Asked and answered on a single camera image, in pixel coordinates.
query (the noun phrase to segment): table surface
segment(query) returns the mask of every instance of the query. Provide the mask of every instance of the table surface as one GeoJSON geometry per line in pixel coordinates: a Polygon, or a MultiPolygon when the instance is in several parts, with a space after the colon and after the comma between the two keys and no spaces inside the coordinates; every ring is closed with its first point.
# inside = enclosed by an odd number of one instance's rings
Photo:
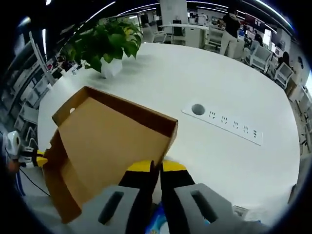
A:
{"type": "Polygon", "coordinates": [[[233,205],[271,209],[264,223],[285,209],[297,182],[300,150],[293,111],[281,88],[243,63],[186,46],[143,44],[136,59],[124,57],[122,63],[114,79],[81,68],[56,82],[39,108],[40,150],[57,129],[51,116],[88,85],[178,119],[177,137],[166,157],[184,164],[196,183],[233,205]],[[243,117],[263,132],[263,144],[182,113],[193,100],[243,117]]]}

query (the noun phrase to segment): office desk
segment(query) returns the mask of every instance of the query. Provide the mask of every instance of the office desk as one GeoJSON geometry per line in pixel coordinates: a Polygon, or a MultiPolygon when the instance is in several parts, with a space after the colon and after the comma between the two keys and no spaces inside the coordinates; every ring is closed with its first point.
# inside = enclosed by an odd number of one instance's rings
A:
{"type": "Polygon", "coordinates": [[[209,27],[206,26],[180,23],[167,24],[161,27],[172,27],[172,30],[173,27],[185,28],[185,45],[194,48],[204,48],[206,30],[209,30],[209,27]]]}
{"type": "Polygon", "coordinates": [[[243,63],[187,46],[142,44],[136,60],[122,62],[115,79],[81,68],[56,82],[39,108],[39,149],[57,129],[51,116],[81,87],[92,86],[178,119],[166,158],[233,205],[268,209],[262,221],[271,224],[287,206],[299,169],[297,125],[284,91],[243,63]],[[193,100],[245,119],[263,132],[263,144],[182,113],[193,100]]]}

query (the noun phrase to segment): ceiling light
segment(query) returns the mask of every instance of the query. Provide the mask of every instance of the ceiling light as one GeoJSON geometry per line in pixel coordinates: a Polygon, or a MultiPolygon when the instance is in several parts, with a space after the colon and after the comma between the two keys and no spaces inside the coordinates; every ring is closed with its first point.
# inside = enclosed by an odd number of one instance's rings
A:
{"type": "Polygon", "coordinates": [[[156,10],[156,8],[146,9],[146,10],[143,10],[143,11],[151,11],[151,10],[156,10]]]}
{"type": "Polygon", "coordinates": [[[219,12],[227,13],[226,11],[221,11],[221,10],[218,10],[218,9],[213,9],[213,8],[208,8],[208,7],[201,7],[201,6],[198,6],[197,8],[208,9],[208,10],[213,10],[213,11],[219,11],[219,12]]]}
{"type": "Polygon", "coordinates": [[[43,29],[43,31],[42,31],[42,41],[43,41],[44,55],[45,55],[45,58],[48,60],[48,58],[47,58],[47,46],[46,46],[46,43],[45,43],[45,29],[43,29]]]}
{"type": "Polygon", "coordinates": [[[186,2],[202,3],[202,4],[209,4],[209,5],[213,5],[213,6],[220,6],[220,7],[228,8],[227,6],[222,6],[222,5],[210,3],[210,2],[203,2],[203,1],[186,1],[186,2]]]}
{"type": "Polygon", "coordinates": [[[240,19],[242,19],[242,20],[245,20],[245,18],[244,17],[241,17],[241,16],[236,16],[237,18],[240,18],[240,19]]]}
{"type": "Polygon", "coordinates": [[[94,16],[96,16],[96,15],[97,15],[98,13],[100,13],[102,10],[104,10],[104,9],[106,9],[107,7],[113,5],[114,3],[115,3],[115,1],[112,2],[112,3],[110,3],[110,4],[108,4],[107,6],[104,6],[102,9],[100,9],[98,12],[96,12],[94,15],[92,15],[86,22],[88,22],[90,19],[92,19],[94,16]]]}
{"type": "Polygon", "coordinates": [[[258,3],[260,3],[261,5],[265,6],[266,8],[270,9],[272,12],[274,12],[275,14],[277,14],[277,16],[279,16],[286,24],[289,25],[290,28],[293,29],[292,25],[277,11],[275,11],[272,7],[270,7],[269,5],[265,4],[264,2],[260,1],[260,0],[254,0],[258,3]]]}
{"type": "Polygon", "coordinates": [[[137,9],[140,9],[140,8],[143,8],[143,7],[154,6],[154,5],[157,5],[157,4],[159,4],[159,3],[153,3],[153,4],[149,4],[149,5],[145,5],[145,6],[140,6],[140,7],[137,7],[137,8],[133,8],[133,9],[131,9],[131,10],[122,12],[122,13],[120,13],[120,14],[117,15],[117,16],[123,15],[123,14],[125,14],[125,13],[127,13],[127,12],[134,11],[134,10],[137,10],[137,9]]]}

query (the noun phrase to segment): brown cardboard box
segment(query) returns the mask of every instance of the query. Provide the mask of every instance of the brown cardboard box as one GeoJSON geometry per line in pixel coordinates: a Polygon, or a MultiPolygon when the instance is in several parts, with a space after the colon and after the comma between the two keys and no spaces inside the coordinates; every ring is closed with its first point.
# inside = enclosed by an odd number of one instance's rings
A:
{"type": "Polygon", "coordinates": [[[53,120],[58,130],[43,172],[63,223],[103,188],[118,184],[134,162],[160,164],[177,131],[176,119],[90,87],[74,94],[53,120]]]}

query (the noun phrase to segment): wire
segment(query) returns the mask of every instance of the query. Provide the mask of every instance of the wire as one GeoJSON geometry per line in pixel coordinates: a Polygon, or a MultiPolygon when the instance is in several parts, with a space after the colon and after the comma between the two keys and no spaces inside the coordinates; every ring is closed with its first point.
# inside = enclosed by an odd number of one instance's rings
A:
{"type": "Polygon", "coordinates": [[[23,174],[27,177],[27,179],[29,179],[29,181],[33,184],[33,185],[35,185],[38,189],[40,189],[43,193],[45,193],[45,194],[47,194],[48,196],[50,196],[48,193],[46,193],[42,188],[40,188],[37,184],[35,184],[29,177],[28,177],[28,175],[26,175],[26,173],[22,170],[22,169],[20,169],[20,171],[21,172],[23,172],[23,174]]]}

